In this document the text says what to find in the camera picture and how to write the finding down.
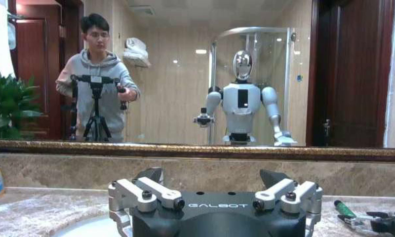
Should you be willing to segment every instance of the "air vent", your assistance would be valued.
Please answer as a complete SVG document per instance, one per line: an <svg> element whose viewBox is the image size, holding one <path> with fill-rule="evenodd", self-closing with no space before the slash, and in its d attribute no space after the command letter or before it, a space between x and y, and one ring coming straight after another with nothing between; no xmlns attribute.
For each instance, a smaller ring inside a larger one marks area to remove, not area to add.
<svg viewBox="0 0 395 237"><path fill-rule="evenodd" d="M155 16L155 11L151 6L130 6L130 8L139 16Z"/></svg>

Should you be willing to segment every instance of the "shower enclosure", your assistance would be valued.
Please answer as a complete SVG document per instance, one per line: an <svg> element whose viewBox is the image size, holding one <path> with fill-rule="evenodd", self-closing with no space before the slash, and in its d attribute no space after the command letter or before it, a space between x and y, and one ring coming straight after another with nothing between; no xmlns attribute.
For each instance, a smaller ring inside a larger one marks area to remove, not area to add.
<svg viewBox="0 0 395 237"><path fill-rule="evenodd" d="M225 31L211 43L210 52L210 86L223 88L235 81L233 73L233 58L235 53L246 49L253 56L253 71L250 82L261 89L267 86L278 93L278 107L282 114L282 128L288 128L289 101L289 64L290 64L289 28L241 27ZM215 123L209 131L209 144L223 144L227 134L227 121L222 106L215 111ZM254 145L274 144L274 130L261 108L253 126Z"/></svg>

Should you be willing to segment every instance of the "marble backsplash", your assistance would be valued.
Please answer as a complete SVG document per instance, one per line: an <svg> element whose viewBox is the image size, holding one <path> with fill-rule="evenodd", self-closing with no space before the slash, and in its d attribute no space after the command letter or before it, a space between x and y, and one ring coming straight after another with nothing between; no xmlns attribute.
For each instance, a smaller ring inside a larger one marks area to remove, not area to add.
<svg viewBox="0 0 395 237"><path fill-rule="evenodd" d="M259 170L318 182L326 195L395 197L395 163L99 157L0 153L8 187L107 189L149 167L165 168L166 186L190 191L265 190Z"/></svg>

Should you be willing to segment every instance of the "ceiling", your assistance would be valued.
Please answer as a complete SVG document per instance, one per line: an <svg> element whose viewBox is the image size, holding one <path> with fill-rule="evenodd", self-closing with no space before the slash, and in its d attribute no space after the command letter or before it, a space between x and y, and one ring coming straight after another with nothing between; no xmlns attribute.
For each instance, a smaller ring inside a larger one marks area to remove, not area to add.
<svg viewBox="0 0 395 237"><path fill-rule="evenodd" d="M293 0L127 0L130 6L150 5L155 16L139 15L145 26L274 26Z"/></svg>

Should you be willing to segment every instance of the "humanoid robot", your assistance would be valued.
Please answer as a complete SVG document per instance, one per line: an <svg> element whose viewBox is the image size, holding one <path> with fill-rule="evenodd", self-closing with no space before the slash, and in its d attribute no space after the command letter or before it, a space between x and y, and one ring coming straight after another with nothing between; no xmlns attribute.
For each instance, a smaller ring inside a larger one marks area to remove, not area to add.
<svg viewBox="0 0 395 237"><path fill-rule="evenodd" d="M202 127L209 127L214 122L214 112L217 106L223 101L223 111L227 116L227 129L230 135L223 137L223 141L231 144L247 144L255 142L250 135L253 131L253 118L261 108L261 101L266 107L267 116L274 128L275 146L290 146L297 141L292 134L281 129L281 113L277 105L277 92L273 87L266 87L262 91L249 82L253 68L251 55L241 50L233 61L233 69L237 80L221 90L211 87L206 98L206 107L201 109L201 115L194 119Z"/></svg>

